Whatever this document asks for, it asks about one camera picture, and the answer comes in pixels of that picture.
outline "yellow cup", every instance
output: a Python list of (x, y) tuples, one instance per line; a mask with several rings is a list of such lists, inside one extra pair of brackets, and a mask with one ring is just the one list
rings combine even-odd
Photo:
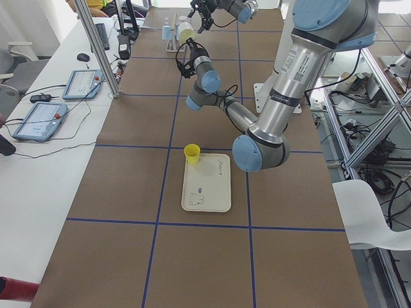
[(194, 165), (200, 158), (200, 147), (196, 144), (188, 144), (184, 148), (184, 154), (186, 156), (187, 162), (191, 165)]

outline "yellow shirt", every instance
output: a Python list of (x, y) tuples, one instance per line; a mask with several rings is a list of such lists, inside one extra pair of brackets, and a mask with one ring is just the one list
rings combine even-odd
[(112, 0), (87, 0), (87, 5), (89, 8), (95, 8), (96, 10), (101, 10), (103, 7), (110, 3)]

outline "keyboard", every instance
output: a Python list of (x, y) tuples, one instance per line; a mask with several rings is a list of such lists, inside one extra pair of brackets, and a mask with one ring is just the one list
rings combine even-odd
[(109, 50), (109, 38), (107, 37), (107, 32), (105, 31), (105, 26), (103, 23), (96, 24), (98, 36), (100, 37), (101, 43), (103, 43), (104, 50)]

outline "label sticker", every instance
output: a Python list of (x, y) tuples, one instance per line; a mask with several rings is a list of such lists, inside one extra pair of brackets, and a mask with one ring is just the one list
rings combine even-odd
[(290, 49), (285, 60), (282, 72), (288, 75), (288, 78), (298, 83), (306, 83), (308, 76), (317, 63), (317, 56), (309, 53), (299, 53)]

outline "blue joint cap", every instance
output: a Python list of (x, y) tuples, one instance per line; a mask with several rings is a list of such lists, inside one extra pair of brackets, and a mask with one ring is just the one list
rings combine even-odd
[(340, 43), (337, 45), (337, 48), (335, 48), (335, 51), (349, 51), (371, 46), (374, 44), (376, 36), (377, 33), (375, 32), (358, 39), (356, 38), (354, 40)]
[(255, 172), (263, 166), (263, 156), (256, 142), (247, 135), (241, 135), (232, 144), (234, 161), (241, 170)]
[(193, 99), (189, 96), (187, 96), (187, 100), (186, 100), (186, 105), (188, 106), (188, 108), (194, 110), (194, 111), (199, 111), (201, 109), (201, 106), (198, 106)]
[(293, 7), (295, 27), (303, 31), (321, 30), (340, 18), (350, 3), (351, 0), (296, 1)]
[(242, 24), (247, 23), (247, 21), (249, 21), (249, 19), (251, 18), (252, 15), (252, 11), (250, 10), (250, 8), (244, 8), (240, 14), (238, 14), (238, 21), (240, 21)]
[(215, 70), (206, 72), (201, 78), (201, 87), (207, 93), (214, 93), (221, 87), (221, 79)]

